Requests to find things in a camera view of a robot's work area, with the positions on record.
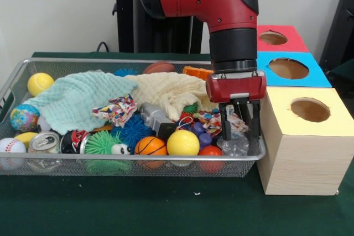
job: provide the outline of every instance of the purple ball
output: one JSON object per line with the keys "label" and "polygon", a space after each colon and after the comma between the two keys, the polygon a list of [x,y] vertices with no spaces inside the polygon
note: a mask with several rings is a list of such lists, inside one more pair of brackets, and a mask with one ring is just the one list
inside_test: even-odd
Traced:
{"label": "purple ball", "polygon": [[200,143],[200,149],[204,148],[205,146],[211,145],[212,138],[209,134],[203,133],[200,134],[199,136],[199,143]]}
{"label": "purple ball", "polygon": [[199,137],[200,134],[205,132],[205,129],[203,127],[203,124],[200,122],[196,122],[193,126],[192,126],[192,130],[191,130],[197,137]]}

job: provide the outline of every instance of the black stand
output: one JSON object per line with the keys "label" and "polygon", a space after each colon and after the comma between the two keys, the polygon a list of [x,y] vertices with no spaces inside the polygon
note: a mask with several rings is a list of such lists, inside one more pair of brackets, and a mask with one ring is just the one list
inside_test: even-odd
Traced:
{"label": "black stand", "polygon": [[354,58],[354,0],[340,0],[320,60],[325,72]]}
{"label": "black stand", "polygon": [[200,54],[203,22],[195,17],[153,19],[140,0],[117,0],[119,51]]}

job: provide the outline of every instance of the red box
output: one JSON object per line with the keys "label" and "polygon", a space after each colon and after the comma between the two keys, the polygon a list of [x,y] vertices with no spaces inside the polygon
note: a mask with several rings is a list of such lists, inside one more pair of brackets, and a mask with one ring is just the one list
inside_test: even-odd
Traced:
{"label": "red box", "polygon": [[300,34],[291,25],[258,25],[257,38],[259,52],[309,52]]}

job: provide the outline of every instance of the gray toy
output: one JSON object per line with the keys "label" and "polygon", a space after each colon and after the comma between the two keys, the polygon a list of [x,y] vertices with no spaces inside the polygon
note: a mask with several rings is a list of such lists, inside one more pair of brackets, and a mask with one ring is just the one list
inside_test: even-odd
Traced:
{"label": "gray toy", "polygon": [[143,103],[140,107],[140,116],[144,124],[152,128],[161,140],[167,141],[176,131],[176,123],[168,119],[166,113],[157,105]]}

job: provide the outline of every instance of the white wall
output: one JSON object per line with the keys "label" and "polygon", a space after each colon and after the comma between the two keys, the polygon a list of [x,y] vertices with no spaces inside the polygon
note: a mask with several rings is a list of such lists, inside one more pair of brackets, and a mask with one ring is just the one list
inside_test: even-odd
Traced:
{"label": "white wall", "polygon": [[[0,0],[0,82],[34,51],[118,49],[115,0]],[[319,60],[338,0],[259,0],[260,24],[292,24]],[[204,32],[203,52],[209,52]]]}

